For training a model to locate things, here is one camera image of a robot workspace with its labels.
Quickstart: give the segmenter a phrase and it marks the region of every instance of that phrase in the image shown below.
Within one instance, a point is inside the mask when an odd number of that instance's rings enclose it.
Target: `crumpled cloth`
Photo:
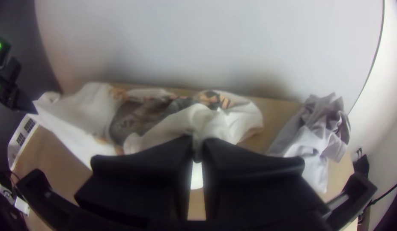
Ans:
[[[347,151],[351,127],[343,110],[343,99],[330,94],[311,95],[303,107],[279,132],[265,155],[300,156],[305,161],[302,177],[317,191],[325,193],[328,160],[340,162]]]
[[[60,99],[47,92],[33,103],[38,115],[32,118],[88,168],[96,154],[134,154],[183,135],[193,137],[195,148],[207,138],[237,144],[263,129],[254,103],[215,90],[186,97],[158,88],[127,91],[88,83],[74,95]],[[191,188],[202,186],[201,163],[194,163]]]

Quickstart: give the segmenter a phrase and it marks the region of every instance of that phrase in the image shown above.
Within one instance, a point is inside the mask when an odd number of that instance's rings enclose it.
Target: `wooden table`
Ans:
[[[150,86],[112,84],[125,89],[150,88]],[[165,88],[178,95],[192,96],[197,91],[186,89]],[[280,129],[301,107],[300,103],[291,101],[272,100],[267,98],[248,97],[261,110],[264,117],[264,131],[241,142],[238,146],[254,152],[262,153],[272,143]],[[74,194],[91,176],[92,172],[80,162],[50,131],[39,127],[27,143],[21,154],[14,172],[24,177],[33,169],[42,170],[51,187],[62,197],[77,204]],[[318,193],[323,201],[328,201],[338,195],[349,176],[354,170],[348,154],[344,155],[339,163],[329,161],[329,180],[327,193]],[[192,190],[188,219],[205,219],[203,190]],[[26,217],[30,230],[50,230],[33,212]],[[346,230],[356,230],[357,220],[349,225]]]

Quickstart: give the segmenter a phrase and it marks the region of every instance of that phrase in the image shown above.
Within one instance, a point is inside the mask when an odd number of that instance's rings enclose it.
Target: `white backdrop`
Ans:
[[[36,9],[73,79],[298,101],[336,92],[347,111],[382,21],[380,0],[36,0]]]

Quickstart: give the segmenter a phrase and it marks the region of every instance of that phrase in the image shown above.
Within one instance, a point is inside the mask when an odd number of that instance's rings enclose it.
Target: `curved white wall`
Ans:
[[[36,10],[67,92],[80,77],[298,101],[336,92],[347,111],[382,18],[379,0],[36,0]]]
[[[379,198],[397,183],[397,121],[383,137],[380,144],[369,155],[369,179],[378,190],[374,199]],[[371,207],[369,230],[374,230],[387,212],[397,194],[397,188]]]
[[[349,114],[351,151],[370,153],[397,119],[397,1],[385,0],[378,53],[368,81]]]

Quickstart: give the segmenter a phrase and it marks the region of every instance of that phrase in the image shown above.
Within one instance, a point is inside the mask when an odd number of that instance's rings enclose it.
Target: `gray garment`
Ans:
[[[343,110],[343,99],[335,93],[318,98],[310,96],[303,107],[279,132],[266,155],[301,156],[302,174],[315,189],[326,192],[328,158],[339,162],[347,150],[350,124]]]

